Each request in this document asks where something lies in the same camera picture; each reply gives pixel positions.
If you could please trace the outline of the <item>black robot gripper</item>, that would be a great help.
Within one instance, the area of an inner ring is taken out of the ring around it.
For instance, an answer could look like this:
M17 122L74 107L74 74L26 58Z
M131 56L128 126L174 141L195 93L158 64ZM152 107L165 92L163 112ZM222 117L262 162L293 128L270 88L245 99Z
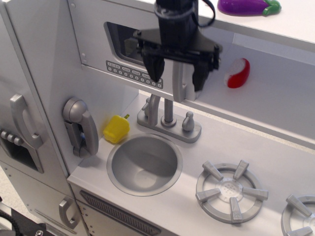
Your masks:
M215 19L200 23L197 4L156 4L154 13L158 28L136 30L133 35L150 78L159 81L164 59L193 64L194 91L201 91L210 71L218 69L220 63L221 45L200 31Z

